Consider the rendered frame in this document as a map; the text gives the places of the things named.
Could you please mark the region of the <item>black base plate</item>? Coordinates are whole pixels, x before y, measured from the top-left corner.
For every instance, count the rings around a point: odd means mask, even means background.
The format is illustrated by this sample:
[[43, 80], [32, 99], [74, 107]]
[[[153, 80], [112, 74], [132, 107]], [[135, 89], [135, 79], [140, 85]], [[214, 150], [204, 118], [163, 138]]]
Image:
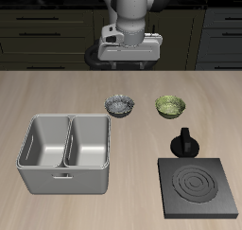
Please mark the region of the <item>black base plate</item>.
[[145, 61], [145, 69], [140, 69], [140, 63], [135, 61], [118, 61], [116, 62], [116, 69], [111, 69], [108, 61], [101, 61], [97, 57], [99, 48], [99, 40], [95, 40], [94, 44], [86, 49], [84, 60], [94, 71], [149, 71], [153, 69], [156, 61]]

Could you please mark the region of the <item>dark kitchen cupboards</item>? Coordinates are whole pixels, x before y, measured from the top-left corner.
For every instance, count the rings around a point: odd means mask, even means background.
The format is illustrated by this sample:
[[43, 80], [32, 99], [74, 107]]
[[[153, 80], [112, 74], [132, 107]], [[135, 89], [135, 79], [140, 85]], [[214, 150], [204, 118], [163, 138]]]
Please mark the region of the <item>dark kitchen cupboards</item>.
[[[202, 23], [214, 14], [220, 31], [217, 48], [231, 48], [219, 57], [217, 69], [242, 69], [242, 0], [169, 0], [162, 11], [148, 11], [145, 33], [160, 34], [155, 69], [177, 62], [192, 69], [200, 61]], [[87, 48], [110, 24], [104, 0], [0, 0], [0, 70], [87, 70]]]

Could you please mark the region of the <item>black bowl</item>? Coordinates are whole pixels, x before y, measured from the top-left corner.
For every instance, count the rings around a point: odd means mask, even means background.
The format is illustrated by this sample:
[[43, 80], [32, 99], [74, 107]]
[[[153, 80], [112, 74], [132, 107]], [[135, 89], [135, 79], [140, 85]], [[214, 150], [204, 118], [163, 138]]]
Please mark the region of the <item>black bowl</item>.
[[107, 112], [116, 118], [129, 115], [134, 105], [134, 101], [125, 95], [113, 95], [108, 97], [104, 102]]

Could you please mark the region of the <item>green bowl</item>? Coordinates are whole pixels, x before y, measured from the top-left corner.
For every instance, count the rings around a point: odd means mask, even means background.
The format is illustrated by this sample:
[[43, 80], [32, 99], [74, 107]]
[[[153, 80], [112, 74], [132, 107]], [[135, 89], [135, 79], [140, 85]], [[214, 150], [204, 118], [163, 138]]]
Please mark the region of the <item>green bowl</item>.
[[174, 119], [179, 117], [186, 108], [185, 102], [176, 96], [162, 96], [155, 100], [155, 107], [162, 117]]

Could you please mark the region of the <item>dark grey stove plate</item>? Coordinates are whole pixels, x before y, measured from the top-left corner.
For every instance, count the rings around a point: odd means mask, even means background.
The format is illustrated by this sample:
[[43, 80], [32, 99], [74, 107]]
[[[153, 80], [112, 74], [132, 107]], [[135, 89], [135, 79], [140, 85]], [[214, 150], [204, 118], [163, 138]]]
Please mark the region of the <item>dark grey stove plate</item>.
[[159, 158], [166, 219], [236, 219], [238, 211], [219, 158]]

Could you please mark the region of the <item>round black knob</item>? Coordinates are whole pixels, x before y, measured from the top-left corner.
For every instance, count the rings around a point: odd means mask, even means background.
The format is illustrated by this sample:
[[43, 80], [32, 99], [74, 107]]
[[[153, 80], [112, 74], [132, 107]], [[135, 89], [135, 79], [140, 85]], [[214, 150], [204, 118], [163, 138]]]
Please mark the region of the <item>round black knob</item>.
[[181, 128], [180, 135], [171, 141], [170, 149], [179, 158], [194, 158], [199, 154], [199, 143], [190, 136], [188, 128]]

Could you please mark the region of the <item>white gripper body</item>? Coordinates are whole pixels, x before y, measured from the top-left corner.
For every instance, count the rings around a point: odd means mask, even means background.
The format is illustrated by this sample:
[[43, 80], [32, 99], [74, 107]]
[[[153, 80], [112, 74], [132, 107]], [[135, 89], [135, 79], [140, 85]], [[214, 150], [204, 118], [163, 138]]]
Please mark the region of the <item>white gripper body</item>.
[[160, 46], [163, 37], [158, 33], [146, 33], [138, 45], [124, 45], [121, 34], [99, 40], [97, 57], [101, 61], [157, 61], [160, 58]]

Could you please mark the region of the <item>white two-bin basket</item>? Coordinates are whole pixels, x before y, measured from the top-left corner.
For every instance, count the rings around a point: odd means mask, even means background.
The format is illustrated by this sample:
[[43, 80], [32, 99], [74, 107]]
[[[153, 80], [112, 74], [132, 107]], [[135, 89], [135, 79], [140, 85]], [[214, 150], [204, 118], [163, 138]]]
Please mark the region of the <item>white two-bin basket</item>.
[[16, 167], [32, 194], [104, 194], [110, 143], [108, 115], [34, 115]]

